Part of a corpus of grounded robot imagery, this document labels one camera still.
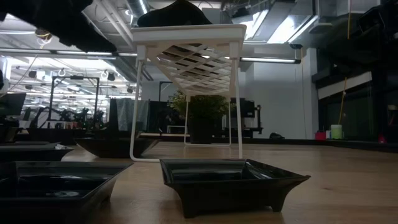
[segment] pipe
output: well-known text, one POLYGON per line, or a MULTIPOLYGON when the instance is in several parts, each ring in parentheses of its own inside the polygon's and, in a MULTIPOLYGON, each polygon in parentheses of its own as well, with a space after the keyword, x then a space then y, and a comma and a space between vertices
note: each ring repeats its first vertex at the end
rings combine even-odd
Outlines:
POLYGON ((125 2, 134 16, 132 24, 136 24, 138 18, 150 11, 147 0, 125 0, 125 2))
POLYGON ((132 34, 130 29, 127 27, 127 25, 124 23, 123 18, 119 15, 119 13, 116 11, 116 9, 113 7, 113 5, 108 1, 108 0, 102 0, 106 4, 106 8, 111 11, 111 13, 116 17, 116 19, 119 21, 119 25, 124 29, 126 34, 130 37, 130 40, 132 41, 132 34))
POLYGON ((128 46, 130 46, 132 49, 133 44, 131 39, 129 39, 125 33, 120 29, 120 27, 118 26, 118 24, 116 23, 116 21, 113 19, 112 15, 106 10, 104 4, 100 1, 100 0, 96 0, 95 1, 97 3, 97 5, 102 9, 102 11, 105 13, 105 16, 109 19, 109 21, 112 23, 113 27, 120 33, 120 35, 122 36, 122 38, 124 39, 124 41, 126 41, 126 43, 128 44, 128 46))

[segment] ceiling light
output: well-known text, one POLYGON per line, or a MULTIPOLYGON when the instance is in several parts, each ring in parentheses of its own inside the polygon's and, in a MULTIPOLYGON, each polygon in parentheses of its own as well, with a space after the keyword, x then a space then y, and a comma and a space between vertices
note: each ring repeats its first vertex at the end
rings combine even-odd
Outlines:
POLYGON ((4 53, 27 53, 27 54, 51 54, 49 50, 34 50, 34 49, 8 49, 0 48, 0 52, 4 53))
POLYGON ((58 54, 65 55, 97 55, 97 56, 112 56, 111 52, 80 52, 80 51, 72 51, 72 50, 58 50, 58 54))
POLYGON ((137 57, 136 53, 119 53, 121 57, 137 57))
POLYGON ((296 34, 293 35, 287 42, 293 42, 297 37, 299 37, 306 29, 308 29, 316 20, 318 16, 314 16, 305 26, 303 26, 296 34))
POLYGON ((23 107, 45 107, 44 105, 24 105, 23 107))
MULTIPOLYGON (((20 93, 20 92, 11 92, 11 91, 9 91, 7 93, 13 94, 13 93, 20 93)), ((26 95, 51 96, 51 93, 31 93, 31 92, 28 92, 28 93, 26 93, 26 95)), ((82 98, 86 98, 86 99, 95 99, 95 95, 78 94, 78 93, 54 93, 53 96, 56 96, 56 97, 76 96, 76 97, 82 97, 82 98)), ((132 99, 135 98, 135 96, 132 96, 132 95, 98 95, 98 99, 99 100, 105 100, 106 96, 108 96, 110 98, 132 98, 132 99)))
POLYGON ((80 88, 77 86, 68 85, 67 88, 74 91, 80 91, 80 88))
POLYGON ((295 63, 294 59, 241 57, 242 62, 295 63))

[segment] table surface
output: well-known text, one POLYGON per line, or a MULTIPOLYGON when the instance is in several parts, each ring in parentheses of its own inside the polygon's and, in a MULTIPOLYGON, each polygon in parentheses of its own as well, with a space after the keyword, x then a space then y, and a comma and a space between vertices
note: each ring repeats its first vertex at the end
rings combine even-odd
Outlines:
MULTIPOLYGON (((331 146, 245 144, 244 158, 312 176, 286 197, 282 212, 205 214, 185 219, 178 195, 165 186, 157 163, 136 162, 118 178, 111 202, 90 223, 398 223, 398 154, 331 146)), ((238 148, 184 147, 160 142, 148 158, 237 158, 238 148)), ((100 159, 76 147, 63 161, 100 159)))

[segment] ceiling duct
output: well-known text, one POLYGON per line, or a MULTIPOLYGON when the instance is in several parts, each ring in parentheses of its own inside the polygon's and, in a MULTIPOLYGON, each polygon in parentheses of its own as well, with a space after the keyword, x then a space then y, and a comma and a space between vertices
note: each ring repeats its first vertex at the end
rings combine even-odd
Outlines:
POLYGON ((137 24, 138 18, 150 11, 147 0, 125 0, 126 5, 132 13, 132 26, 137 24))

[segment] shelf unit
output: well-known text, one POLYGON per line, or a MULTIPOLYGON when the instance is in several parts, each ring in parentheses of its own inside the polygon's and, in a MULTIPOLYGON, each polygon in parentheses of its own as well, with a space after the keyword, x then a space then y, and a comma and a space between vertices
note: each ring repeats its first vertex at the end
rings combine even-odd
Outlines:
MULTIPOLYGON (((221 95, 229 101, 233 96, 239 99, 239 53, 243 46, 245 31, 246 26, 242 24, 132 29, 133 44, 137 47, 138 60, 135 105, 138 104, 142 66, 148 60, 155 64, 187 96, 187 114, 192 96, 221 95)), ((239 100, 236 102, 236 107, 239 158, 242 158, 243 145, 239 100)), ((158 159, 140 159, 133 156, 137 106, 134 107, 133 113, 130 143, 131 159, 137 162, 159 162, 158 159)), ((185 137, 186 133, 187 119, 185 119, 185 137)), ((230 144, 231 130, 229 130, 229 145, 212 144, 211 146, 230 146, 230 144)))

